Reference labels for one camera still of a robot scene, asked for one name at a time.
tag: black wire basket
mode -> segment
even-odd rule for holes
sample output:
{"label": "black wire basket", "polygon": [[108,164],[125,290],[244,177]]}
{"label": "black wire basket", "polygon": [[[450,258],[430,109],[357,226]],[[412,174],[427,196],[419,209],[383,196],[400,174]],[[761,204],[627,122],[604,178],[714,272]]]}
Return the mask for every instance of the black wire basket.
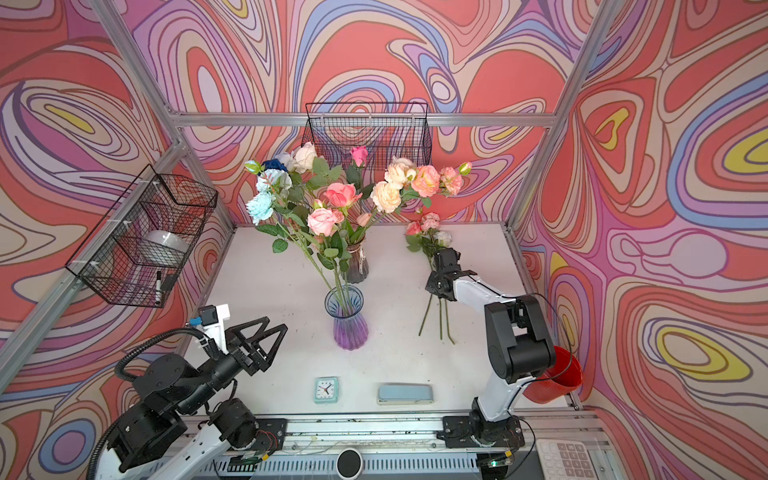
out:
{"label": "black wire basket", "polygon": [[352,162],[349,151],[368,149],[368,168],[385,170],[392,157],[410,159],[417,167],[432,163],[429,106],[410,102],[308,103],[302,144],[311,141],[330,166]]}
{"label": "black wire basket", "polygon": [[67,269],[107,303],[161,308],[217,200],[189,177],[155,174],[96,253],[78,271],[71,258]]}

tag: red plastic basket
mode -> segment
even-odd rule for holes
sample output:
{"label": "red plastic basket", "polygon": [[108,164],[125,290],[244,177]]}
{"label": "red plastic basket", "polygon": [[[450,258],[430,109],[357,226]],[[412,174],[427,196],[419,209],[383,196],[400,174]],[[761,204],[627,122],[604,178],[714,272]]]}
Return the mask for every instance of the red plastic basket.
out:
{"label": "red plastic basket", "polygon": [[[523,395],[533,402],[549,403],[557,397],[573,392],[584,381],[584,373],[581,371],[581,364],[575,356],[559,346],[554,348],[554,356],[554,366],[544,372],[544,375],[539,377],[541,379],[547,378],[547,380],[533,382],[523,391]],[[565,370],[565,367],[568,366],[568,362],[571,361],[571,357],[573,357],[573,361],[568,369]]]}

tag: black cable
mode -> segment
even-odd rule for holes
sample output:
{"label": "black cable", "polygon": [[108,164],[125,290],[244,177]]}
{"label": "black cable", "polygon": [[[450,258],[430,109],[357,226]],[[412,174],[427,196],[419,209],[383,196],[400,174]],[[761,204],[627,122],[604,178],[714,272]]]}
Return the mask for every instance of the black cable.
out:
{"label": "black cable", "polygon": [[528,426],[528,429],[531,430],[531,434],[533,435],[533,443],[531,443],[531,449],[528,450],[528,453],[525,454],[525,457],[523,457],[522,462],[518,463],[518,466],[514,467],[511,472],[507,474],[504,478],[511,477],[517,470],[520,468],[520,465],[524,464],[526,460],[528,460],[528,456],[533,452],[534,447],[536,446],[536,432],[533,431],[531,428],[531,424],[526,422],[524,419],[519,419],[521,422],[525,422],[525,424]]}
{"label": "black cable", "polygon": [[162,342],[163,340],[172,337],[174,335],[177,335],[179,333],[186,333],[187,335],[192,335],[199,340],[203,340],[203,350],[205,350],[205,353],[212,359],[218,360],[220,351],[219,347],[216,345],[214,341],[210,339],[208,335],[205,333],[202,333],[198,329],[193,329],[189,327],[182,327],[178,329],[172,329],[168,330],[167,332],[160,333],[159,335],[153,336],[146,342],[142,343],[141,345],[137,346],[133,350],[131,350],[129,353],[126,354],[115,366],[114,366],[114,374],[119,378],[126,380],[128,382],[133,382],[137,377],[133,373],[128,373],[125,371],[125,366],[133,361],[136,357],[141,355],[145,350],[149,349],[153,345],[157,345],[158,343]]}

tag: electrical wire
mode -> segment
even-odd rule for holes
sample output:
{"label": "electrical wire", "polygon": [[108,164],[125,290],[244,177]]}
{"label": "electrical wire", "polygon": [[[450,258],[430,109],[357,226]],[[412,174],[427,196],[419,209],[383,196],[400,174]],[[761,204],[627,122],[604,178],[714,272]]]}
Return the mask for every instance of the electrical wire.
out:
{"label": "electrical wire", "polygon": [[510,478],[514,475],[514,473],[520,468],[520,465],[524,464],[526,460],[528,460],[528,456],[533,452],[534,447],[536,446],[536,432],[533,431],[531,428],[531,424],[526,422],[525,419],[520,419],[521,422],[524,422],[528,429],[531,430],[531,434],[533,435],[533,443],[531,443],[531,449],[528,450],[528,453],[525,454],[525,457],[523,457],[523,461],[518,464],[518,466],[514,467],[511,472],[507,474],[504,478]]}

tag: white table surface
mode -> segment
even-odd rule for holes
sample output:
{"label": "white table surface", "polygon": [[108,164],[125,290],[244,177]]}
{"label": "white table surface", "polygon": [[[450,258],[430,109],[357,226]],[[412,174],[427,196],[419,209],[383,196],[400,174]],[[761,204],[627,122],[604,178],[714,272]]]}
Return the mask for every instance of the white table surface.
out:
{"label": "white table surface", "polygon": [[[525,292],[499,225],[448,225],[461,265],[505,293]],[[423,253],[406,249],[403,225],[376,226],[364,243],[370,274],[356,284],[363,292],[362,313],[369,328],[366,344],[353,351],[333,340],[333,319],[323,301],[326,284],[299,249],[291,245],[272,253],[274,237],[240,228],[224,258],[208,304],[228,303],[237,325],[261,316],[270,326],[289,327],[274,364],[254,376],[239,374],[237,397],[257,415],[468,410],[492,373],[485,341],[485,321],[461,303],[449,306],[452,345],[439,338],[436,299],[422,336],[418,336],[429,294],[424,290],[429,265]],[[193,366],[206,359],[193,342],[185,358]],[[315,379],[339,378],[339,401],[317,405]],[[387,382],[426,383],[435,401],[418,406],[380,406],[379,385]],[[213,407],[229,388],[211,399]],[[546,405],[522,397],[516,409],[567,406],[564,397]]]}

